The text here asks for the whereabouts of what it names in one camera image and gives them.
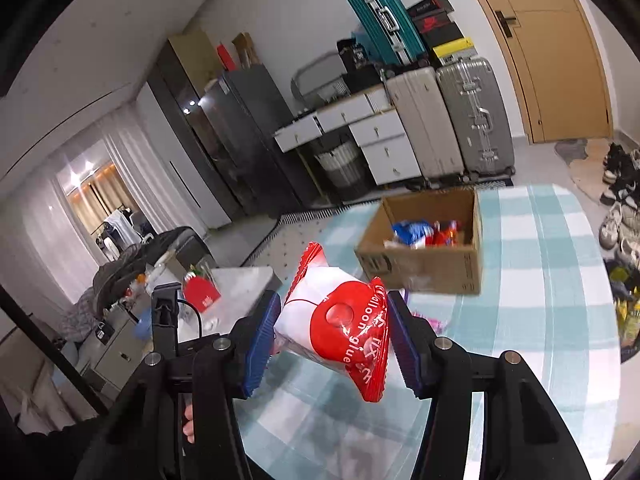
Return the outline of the person's left hand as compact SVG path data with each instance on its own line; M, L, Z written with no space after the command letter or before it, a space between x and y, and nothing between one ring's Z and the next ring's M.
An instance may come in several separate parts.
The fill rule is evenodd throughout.
M193 405L189 404L183 413L184 416L184 425L182 427L182 432L188 440L189 443L194 443L194 422L193 422Z

